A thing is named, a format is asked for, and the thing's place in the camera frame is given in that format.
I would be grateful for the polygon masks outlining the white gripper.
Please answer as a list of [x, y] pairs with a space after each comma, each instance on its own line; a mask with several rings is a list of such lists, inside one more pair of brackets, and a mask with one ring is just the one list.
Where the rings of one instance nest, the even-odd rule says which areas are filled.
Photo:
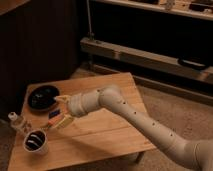
[[[91, 103], [87, 94], [61, 95], [54, 97], [54, 99], [57, 102], [68, 103], [68, 109], [74, 117], [83, 117], [91, 112]], [[54, 125], [54, 129], [62, 129], [72, 123], [74, 118], [71, 115], [65, 115], [62, 120]]]

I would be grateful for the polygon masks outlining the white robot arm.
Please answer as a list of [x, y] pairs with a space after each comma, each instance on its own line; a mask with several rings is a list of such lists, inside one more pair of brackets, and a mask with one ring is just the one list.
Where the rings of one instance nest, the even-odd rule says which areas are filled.
[[119, 115], [135, 127], [170, 160], [187, 169], [213, 171], [213, 139], [187, 140], [172, 129], [137, 111], [117, 85], [107, 85], [75, 95], [59, 95], [71, 117], [80, 118], [102, 108]]

